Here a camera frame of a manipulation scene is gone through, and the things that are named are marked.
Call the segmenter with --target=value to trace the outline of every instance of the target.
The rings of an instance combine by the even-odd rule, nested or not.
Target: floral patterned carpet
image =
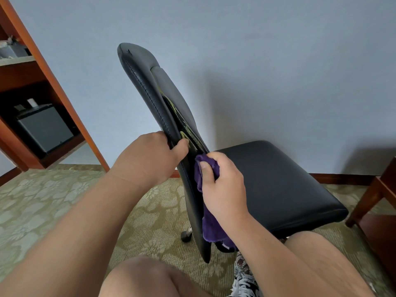
[[[0,281],[103,174],[76,169],[29,170],[0,187]],[[325,187],[349,210],[366,189]],[[396,214],[386,202],[381,202],[374,212]],[[188,226],[181,180],[169,179],[154,187],[124,224],[107,272],[126,258],[145,254],[175,265],[215,296],[229,294],[235,254],[221,253],[213,247],[211,262],[205,264],[194,242],[184,244],[180,240],[181,231]],[[395,296],[357,227],[349,229],[344,223],[332,223],[315,231],[348,257],[378,296]]]

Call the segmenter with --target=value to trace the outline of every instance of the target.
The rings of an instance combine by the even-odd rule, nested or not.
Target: hand
[[[205,161],[200,163],[204,202],[227,232],[225,227],[249,215],[244,176],[225,154],[210,152],[207,155],[217,161],[220,167],[220,177],[215,181],[210,165]]]
[[[171,176],[187,155],[188,144],[181,139],[171,150],[162,131],[141,135],[120,154],[109,174],[149,190]]]

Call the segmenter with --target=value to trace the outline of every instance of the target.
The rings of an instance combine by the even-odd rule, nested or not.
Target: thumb
[[[178,165],[183,158],[186,157],[189,152],[189,141],[188,139],[181,139],[177,145],[171,150],[176,158],[176,165]]]
[[[204,190],[204,187],[212,186],[215,184],[215,177],[213,175],[213,170],[210,164],[205,161],[201,161],[199,164],[202,171],[202,189]]]

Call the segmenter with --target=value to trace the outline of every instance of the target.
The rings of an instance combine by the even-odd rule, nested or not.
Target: person's left hand
[[[146,190],[163,183],[189,151],[188,139],[169,149],[162,132],[139,136],[117,158],[109,174]]]

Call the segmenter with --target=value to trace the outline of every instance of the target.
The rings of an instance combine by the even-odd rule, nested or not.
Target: purple cloth
[[[195,157],[195,166],[194,166],[194,179],[197,183],[197,189],[202,192],[202,171],[201,165],[199,164],[201,161],[205,161],[213,169],[213,174],[215,176],[215,180],[220,176],[220,167],[217,164],[217,161],[208,157],[206,154],[197,155]],[[204,239],[208,242],[222,242],[223,246],[230,248],[236,248],[234,242],[228,237],[225,231],[221,228],[219,222],[216,218],[211,214],[211,212],[207,209],[204,203],[204,217],[202,218],[202,232],[204,235]]]

